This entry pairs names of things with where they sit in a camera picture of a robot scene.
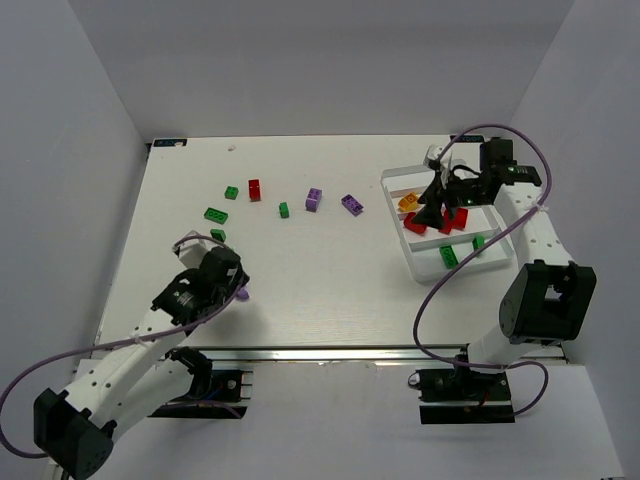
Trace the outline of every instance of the purple lego brick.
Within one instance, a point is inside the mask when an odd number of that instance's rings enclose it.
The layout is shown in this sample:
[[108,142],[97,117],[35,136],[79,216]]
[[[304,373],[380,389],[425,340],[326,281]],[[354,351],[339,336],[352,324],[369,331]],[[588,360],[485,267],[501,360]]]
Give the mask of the purple lego brick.
[[249,292],[247,291],[247,289],[243,287],[238,290],[238,293],[236,293],[236,299],[242,302],[249,300]]
[[309,190],[309,195],[307,195],[307,200],[304,202],[304,206],[307,208],[307,210],[315,212],[316,210],[318,210],[318,204],[320,203],[321,198],[322,190],[312,188]]
[[342,205],[344,205],[344,207],[347,210],[349,210],[351,213],[353,213],[354,216],[360,215],[362,213],[363,208],[364,208],[362,205],[360,205],[360,202],[358,202],[351,195],[346,195],[346,196],[342,197]]

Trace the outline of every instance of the green lego brick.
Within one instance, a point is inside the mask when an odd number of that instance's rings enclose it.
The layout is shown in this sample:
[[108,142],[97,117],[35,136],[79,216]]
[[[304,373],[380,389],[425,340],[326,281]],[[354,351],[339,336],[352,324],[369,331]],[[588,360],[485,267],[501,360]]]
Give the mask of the green lego brick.
[[458,259],[451,245],[440,247],[440,255],[442,256],[442,260],[444,260],[445,267],[449,270],[458,264]]
[[224,243],[227,239],[227,234],[224,233],[224,230],[218,230],[217,228],[212,228],[209,233],[214,240],[218,240],[219,242]]
[[238,187],[228,186],[224,191],[224,198],[228,198],[229,200],[238,198]]
[[225,212],[221,212],[220,210],[216,210],[215,208],[209,207],[207,208],[207,211],[204,212],[204,218],[222,225],[224,222],[227,221],[227,218],[229,218],[229,214]]
[[484,237],[482,235],[476,235],[472,243],[473,243],[473,249],[477,250],[484,245]]
[[287,206],[287,202],[282,202],[278,207],[280,211],[280,216],[282,218],[289,218],[289,207]]

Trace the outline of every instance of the black mounting plate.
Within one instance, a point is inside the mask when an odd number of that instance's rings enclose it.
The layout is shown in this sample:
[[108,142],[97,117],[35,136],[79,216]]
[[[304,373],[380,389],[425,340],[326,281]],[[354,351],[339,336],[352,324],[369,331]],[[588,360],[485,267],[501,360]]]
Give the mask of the black mounting plate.
[[[425,369],[418,373],[422,425],[515,422],[509,381],[504,372],[491,374],[493,381],[483,382],[477,388],[466,383],[467,391],[456,382],[453,369]],[[486,394],[488,400],[478,407]]]

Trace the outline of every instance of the white table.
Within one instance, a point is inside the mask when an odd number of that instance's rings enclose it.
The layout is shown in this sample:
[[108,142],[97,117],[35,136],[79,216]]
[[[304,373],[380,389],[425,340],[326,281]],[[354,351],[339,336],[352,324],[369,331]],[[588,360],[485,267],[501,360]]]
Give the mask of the white table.
[[[430,286],[409,273],[385,203],[383,170],[422,163],[448,136],[190,138],[152,148],[121,264],[102,318],[102,342],[126,336],[181,264],[170,252],[190,230],[223,228],[251,276],[251,301],[234,302],[187,341],[202,347],[353,347],[412,345],[411,326]],[[454,158],[477,166],[478,144]],[[247,181],[262,201],[249,202]],[[228,185],[237,200],[224,198]],[[310,187],[323,191],[305,211]],[[347,193],[364,205],[353,217]],[[278,204],[291,216],[281,219]],[[224,226],[207,207],[229,213]],[[516,267],[454,279],[427,309],[421,339],[459,345],[497,322]]]
[[[96,480],[599,480],[622,475],[584,367],[550,367],[540,404],[515,424],[420,425],[410,366],[259,364],[245,417],[145,419]],[[516,406],[540,387],[508,372]]]

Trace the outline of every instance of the red lego brick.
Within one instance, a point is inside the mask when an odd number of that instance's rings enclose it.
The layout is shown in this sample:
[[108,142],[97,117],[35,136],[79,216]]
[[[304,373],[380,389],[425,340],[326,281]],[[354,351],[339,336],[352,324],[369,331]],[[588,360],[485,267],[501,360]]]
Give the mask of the red lego brick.
[[464,230],[467,226],[467,217],[469,216],[469,210],[466,208],[458,208],[456,216],[453,219],[452,225],[456,230]]
[[418,235],[424,235],[424,233],[427,231],[427,226],[413,223],[411,220],[413,220],[413,217],[415,216],[416,212],[411,212],[408,213],[406,217],[404,217],[404,228],[406,228],[407,230],[411,230]]
[[249,180],[249,198],[252,202],[260,201],[260,180]]
[[449,212],[445,210],[442,214],[442,218],[444,218],[444,226],[438,230],[440,233],[444,233],[445,235],[449,235],[451,233],[451,229],[453,228],[453,222],[449,220]]

